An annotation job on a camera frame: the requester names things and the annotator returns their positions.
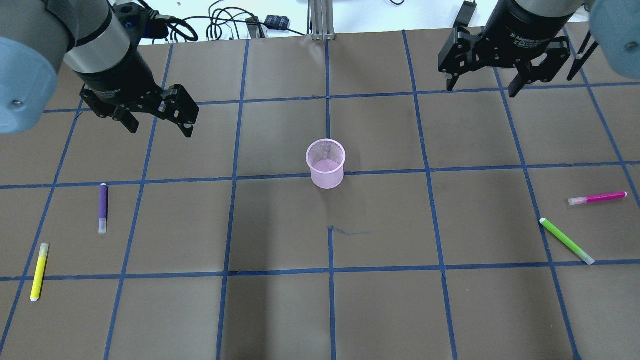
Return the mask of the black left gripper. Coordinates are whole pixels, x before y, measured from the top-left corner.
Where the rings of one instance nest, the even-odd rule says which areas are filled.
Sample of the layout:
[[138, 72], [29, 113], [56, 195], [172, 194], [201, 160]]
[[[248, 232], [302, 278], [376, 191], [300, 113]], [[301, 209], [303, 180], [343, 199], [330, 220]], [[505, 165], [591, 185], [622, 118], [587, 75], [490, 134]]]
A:
[[80, 73], [85, 87], [80, 97], [98, 117], [113, 117], [135, 134], [139, 121], [131, 112], [148, 113], [192, 137], [199, 106], [182, 84], [162, 89], [146, 64], [126, 64], [100, 73]]

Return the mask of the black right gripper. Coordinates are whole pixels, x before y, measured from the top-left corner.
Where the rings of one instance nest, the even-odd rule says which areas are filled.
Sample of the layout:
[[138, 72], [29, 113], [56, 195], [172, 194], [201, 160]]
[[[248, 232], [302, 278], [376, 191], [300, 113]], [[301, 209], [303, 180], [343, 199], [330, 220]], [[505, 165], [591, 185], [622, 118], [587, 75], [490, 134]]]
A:
[[[562, 17], [498, 14], [478, 34], [464, 26], [452, 28], [439, 52], [446, 91], [454, 90], [460, 76], [481, 68], [516, 68], [518, 74], [509, 84], [510, 98], [526, 85], [552, 80], [570, 57], [569, 39], [557, 35], [565, 21]], [[534, 65], [532, 61], [541, 56], [546, 59]]]

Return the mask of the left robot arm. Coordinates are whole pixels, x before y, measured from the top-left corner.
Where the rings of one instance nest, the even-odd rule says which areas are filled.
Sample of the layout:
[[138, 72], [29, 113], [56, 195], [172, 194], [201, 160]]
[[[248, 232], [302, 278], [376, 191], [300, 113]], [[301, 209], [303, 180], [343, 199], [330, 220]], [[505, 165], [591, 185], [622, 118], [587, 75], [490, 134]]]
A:
[[82, 80], [80, 98], [96, 116], [135, 133], [135, 114], [150, 114], [192, 136], [198, 105], [183, 85], [158, 85], [138, 52], [142, 39], [162, 39], [184, 20], [143, 0], [3, 0], [0, 7], [3, 135], [37, 125], [66, 65]]

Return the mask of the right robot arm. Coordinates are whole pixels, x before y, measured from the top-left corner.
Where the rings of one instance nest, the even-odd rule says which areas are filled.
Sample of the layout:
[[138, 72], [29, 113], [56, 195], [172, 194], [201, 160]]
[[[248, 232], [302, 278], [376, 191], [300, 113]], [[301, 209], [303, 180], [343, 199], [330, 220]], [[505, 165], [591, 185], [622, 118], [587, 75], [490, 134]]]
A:
[[479, 34], [455, 26], [438, 55], [438, 71], [452, 91], [460, 76], [483, 68], [516, 69], [514, 98], [526, 85], [551, 82], [569, 60], [570, 39], [561, 32], [576, 12], [589, 14], [589, 30], [567, 75], [572, 80], [597, 49], [610, 68], [639, 78], [637, 0], [499, 0]]

